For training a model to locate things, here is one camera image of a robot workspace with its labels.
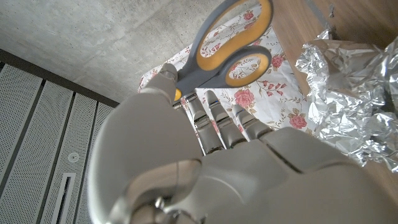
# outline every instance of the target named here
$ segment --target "gray concrete surface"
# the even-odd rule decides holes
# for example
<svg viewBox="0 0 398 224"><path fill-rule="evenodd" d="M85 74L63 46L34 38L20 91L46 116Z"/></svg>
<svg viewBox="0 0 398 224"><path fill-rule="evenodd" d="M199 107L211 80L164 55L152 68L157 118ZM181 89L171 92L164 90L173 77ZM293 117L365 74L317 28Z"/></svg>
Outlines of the gray concrete surface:
<svg viewBox="0 0 398 224"><path fill-rule="evenodd" d="M120 102L191 44L222 1L3 0L0 49Z"/></svg>

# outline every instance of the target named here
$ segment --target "ventilation grille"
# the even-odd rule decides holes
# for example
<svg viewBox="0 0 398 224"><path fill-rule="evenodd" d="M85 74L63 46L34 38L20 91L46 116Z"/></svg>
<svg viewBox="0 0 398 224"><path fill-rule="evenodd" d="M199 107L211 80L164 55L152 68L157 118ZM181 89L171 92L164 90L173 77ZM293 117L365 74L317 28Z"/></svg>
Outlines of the ventilation grille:
<svg viewBox="0 0 398 224"><path fill-rule="evenodd" d="M5 65L0 73L0 182L42 79Z"/></svg>
<svg viewBox="0 0 398 224"><path fill-rule="evenodd" d="M92 151L93 151L93 146L96 141L98 132L100 131L101 125L103 124L105 118L110 114L110 112L113 110L112 107L106 106L102 103L98 104L98 109L97 109L97 116L95 119L95 125L94 125L94 131L93 131L93 138L91 140L91 146L90 146L90 152L87 160L87 167L86 167L86 174L85 174L85 180L83 183L83 188L81 189L81 196L80 196L80 203L78 206L78 213L77 213L77 219L76 219L76 224L89 224L92 223L90 215L88 213L88 204L87 204L87 177L88 177L88 169L90 168L90 161L91 161L91 156L92 156Z"/></svg>
<svg viewBox="0 0 398 224"><path fill-rule="evenodd" d="M90 140L91 129L93 127L95 107L95 100L76 94L58 157L57 166L55 167L51 187L45 203L41 223L51 223L63 174L76 173L70 205L68 208L63 208L63 212L67 211L66 223L73 223L77 198L80 191L81 177L85 166L88 143ZM76 153L78 154L79 159L74 161L69 155L76 155Z"/></svg>
<svg viewBox="0 0 398 224"><path fill-rule="evenodd" d="M46 82L1 195L1 223L37 221L72 93Z"/></svg>

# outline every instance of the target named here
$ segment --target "crumpled foil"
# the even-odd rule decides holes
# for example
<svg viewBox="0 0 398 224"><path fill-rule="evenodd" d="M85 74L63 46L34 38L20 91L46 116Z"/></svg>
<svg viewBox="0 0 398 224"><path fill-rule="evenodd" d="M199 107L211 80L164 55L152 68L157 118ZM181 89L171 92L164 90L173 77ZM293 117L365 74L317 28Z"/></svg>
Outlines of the crumpled foil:
<svg viewBox="0 0 398 224"><path fill-rule="evenodd" d="M362 166L384 161L398 172L398 37L383 51L329 36L304 44L296 63L308 75L315 135Z"/></svg>

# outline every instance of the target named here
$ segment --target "gray robotic hand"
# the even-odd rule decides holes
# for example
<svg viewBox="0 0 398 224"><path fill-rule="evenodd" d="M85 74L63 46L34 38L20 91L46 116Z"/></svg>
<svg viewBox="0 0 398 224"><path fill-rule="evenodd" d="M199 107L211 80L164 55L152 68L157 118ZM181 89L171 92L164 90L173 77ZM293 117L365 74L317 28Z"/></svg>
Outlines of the gray robotic hand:
<svg viewBox="0 0 398 224"><path fill-rule="evenodd" d="M353 161L292 128L272 131L235 106L247 141L208 91L217 136L169 64L104 122L93 149L93 223L398 223L397 205Z"/></svg>

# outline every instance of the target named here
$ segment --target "floral fabric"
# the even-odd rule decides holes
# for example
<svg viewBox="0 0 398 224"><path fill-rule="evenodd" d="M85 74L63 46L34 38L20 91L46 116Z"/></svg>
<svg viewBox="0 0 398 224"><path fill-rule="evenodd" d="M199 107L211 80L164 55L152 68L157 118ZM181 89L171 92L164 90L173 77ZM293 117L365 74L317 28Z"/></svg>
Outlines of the floral fabric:
<svg viewBox="0 0 398 224"><path fill-rule="evenodd" d="M258 18L260 11L261 6L258 5L214 29L205 39L201 54L204 57L210 56L234 35L251 27L253 22ZM272 60L268 71L258 80L247 86L211 90L214 91L221 104L232 118L234 115L232 114L231 106L233 104L240 104L256 118L273 129L291 126L309 134L314 133L315 124L308 120L309 104L300 91L293 71L288 61L286 61L285 53L279 44L273 28L270 27L266 33L253 44L264 46L270 50ZM166 62L174 64L177 70L181 69L187 61L190 48L191 46L186 47ZM245 58L232 68L229 76L241 78L249 75L257 68L258 64L259 61L256 57ZM144 74L138 91L157 74L161 67L162 66L159 65ZM198 88L197 95L201 99L207 114L213 119L205 100L205 92L207 90L209 89ZM242 127L235 119L234 121L241 132L243 132Z"/></svg>

